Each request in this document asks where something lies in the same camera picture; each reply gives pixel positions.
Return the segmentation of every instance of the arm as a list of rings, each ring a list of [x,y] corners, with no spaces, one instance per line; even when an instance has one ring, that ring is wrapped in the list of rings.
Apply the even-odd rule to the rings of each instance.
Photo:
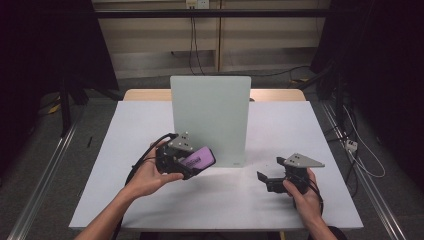
[[[316,183],[315,174],[308,168],[309,179]],[[327,224],[321,217],[320,204],[318,196],[314,191],[308,191],[302,195],[288,180],[284,180],[284,187],[286,187],[290,196],[293,196],[297,211],[302,219],[303,225],[309,230],[309,233],[315,240],[320,239],[337,239]]]
[[[156,169],[155,157],[156,148],[153,148],[133,179],[75,239],[109,239],[134,200],[156,192],[166,183],[183,179],[181,173],[160,174]]]

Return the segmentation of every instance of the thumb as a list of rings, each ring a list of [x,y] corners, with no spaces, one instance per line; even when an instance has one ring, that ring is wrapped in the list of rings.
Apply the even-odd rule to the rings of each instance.
[[[302,194],[299,192],[299,190],[297,190],[296,186],[293,183],[291,183],[289,180],[284,180],[283,185],[287,189],[287,191],[293,196],[295,201],[303,197]]]
[[[162,180],[165,183],[174,182],[183,178],[184,178],[184,175],[182,173],[170,173],[170,174],[162,175]]]

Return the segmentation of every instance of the white table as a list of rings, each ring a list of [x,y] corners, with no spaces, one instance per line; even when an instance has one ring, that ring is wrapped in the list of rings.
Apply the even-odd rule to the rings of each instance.
[[[120,102],[70,227],[86,227],[123,187],[131,166],[150,142],[168,132],[173,132],[170,102]],[[268,193],[256,177],[256,171],[283,177],[284,168],[275,158],[295,152],[326,165],[314,169],[325,201],[325,221],[341,229],[363,227],[309,102],[251,103],[246,151],[243,168],[209,168],[135,201],[125,214],[123,229],[301,229],[291,198]]]

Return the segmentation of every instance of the purple object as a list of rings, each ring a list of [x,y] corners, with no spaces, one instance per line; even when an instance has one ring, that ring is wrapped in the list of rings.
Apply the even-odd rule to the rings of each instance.
[[[184,160],[180,162],[180,164],[190,168],[190,169],[200,169],[205,170],[206,168],[215,164],[216,160],[213,156],[212,151],[208,147],[202,147],[197,150]]]

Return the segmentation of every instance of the human hand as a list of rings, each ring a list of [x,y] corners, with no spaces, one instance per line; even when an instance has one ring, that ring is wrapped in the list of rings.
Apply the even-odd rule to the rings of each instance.
[[[308,168],[307,172],[309,179],[316,183],[315,174],[312,170]],[[317,222],[323,221],[321,218],[319,198],[312,189],[308,188],[306,193],[302,195],[296,186],[289,180],[284,180],[283,185],[287,189],[289,196],[294,198],[297,211],[299,212],[302,222],[306,228],[309,228]]]
[[[124,187],[123,191],[135,200],[142,196],[150,195],[156,192],[163,185],[176,180],[183,179],[181,173],[170,173],[162,175],[156,168],[156,148],[153,148],[145,158],[143,164],[134,174],[131,181]]]

